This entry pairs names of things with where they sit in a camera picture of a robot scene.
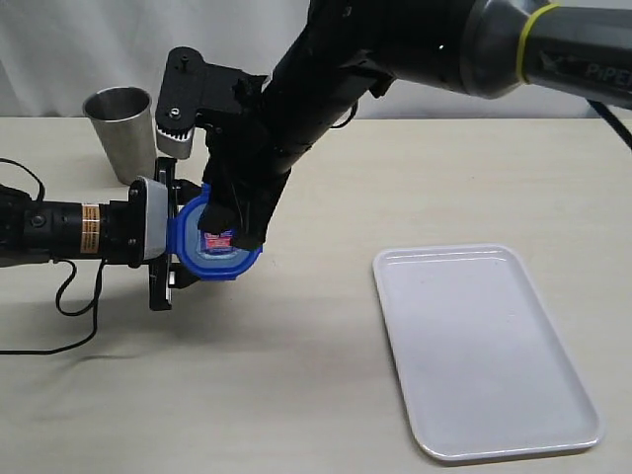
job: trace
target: metal cup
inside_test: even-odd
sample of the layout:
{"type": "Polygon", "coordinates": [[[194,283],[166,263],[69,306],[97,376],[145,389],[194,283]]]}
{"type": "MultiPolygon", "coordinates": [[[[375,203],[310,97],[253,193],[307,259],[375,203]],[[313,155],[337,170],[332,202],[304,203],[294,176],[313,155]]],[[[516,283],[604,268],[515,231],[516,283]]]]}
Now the metal cup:
{"type": "Polygon", "coordinates": [[[84,115],[95,128],[106,155],[124,185],[153,178],[157,158],[151,97],[136,87],[115,87],[89,97],[84,115]]]}

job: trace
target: table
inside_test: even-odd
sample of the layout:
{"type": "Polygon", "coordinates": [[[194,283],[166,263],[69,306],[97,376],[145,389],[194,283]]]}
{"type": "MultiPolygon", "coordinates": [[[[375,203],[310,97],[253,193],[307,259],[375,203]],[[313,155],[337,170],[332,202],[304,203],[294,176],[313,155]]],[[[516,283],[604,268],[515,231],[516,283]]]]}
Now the table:
{"type": "MultiPolygon", "coordinates": [[[[90,124],[0,119],[0,156],[48,199],[125,197],[90,124]]],[[[198,180],[203,136],[179,175],[198,180]]],[[[35,190],[3,166],[3,183],[35,190]]],[[[389,247],[498,242],[532,273],[607,423],[585,454],[456,467],[621,473],[632,458],[632,158],[601,121],[357,120],[295,168],[257,265],[147,309],[145,270],[107,268],[96,341],[0,357],[0,472],[431,473],[409,434],[373,285],[389,247]]],[[[84,302],[96,264],[66,305],[84,302]]],[[[0,272],[0,347],[63,345],[68,269],[0,272]]]]}

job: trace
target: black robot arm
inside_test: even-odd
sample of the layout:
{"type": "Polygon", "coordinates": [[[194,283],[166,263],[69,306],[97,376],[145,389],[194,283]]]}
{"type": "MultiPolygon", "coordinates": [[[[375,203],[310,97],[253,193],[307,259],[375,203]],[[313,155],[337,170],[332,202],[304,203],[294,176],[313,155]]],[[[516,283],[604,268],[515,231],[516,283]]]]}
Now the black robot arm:
{"type": "Polygon", "coordinates": [[[630,107],[632,12],[547,0],[312,0],[307,25],[271,81],[206,64],[190,48],[168,59],[158,145],[176,158],[206,131],[211,197],[199,228],[234,229],[253,250],[292,166],[368,91],[397,79],[494,99],[534,83],[630,107]]]}

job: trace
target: white backdrop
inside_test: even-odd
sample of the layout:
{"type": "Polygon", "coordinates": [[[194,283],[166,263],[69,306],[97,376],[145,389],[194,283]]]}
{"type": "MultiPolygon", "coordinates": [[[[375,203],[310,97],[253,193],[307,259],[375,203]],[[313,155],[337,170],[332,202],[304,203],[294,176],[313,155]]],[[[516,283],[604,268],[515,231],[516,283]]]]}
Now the white backdrop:
{"type": "MultiPolygon", "coordinates": [[[[0,115],[76,116],[92,92],[136,85],[157,97],[168,51],[268,74],[305,23],[308,0],[0,0],[0,115]]],[[[632,0],[565,0],[630,7],[632,0]]],[[[525,87],[498,101],[398,83],[360,117],[584,117],[584,101],[525,87]]]]}

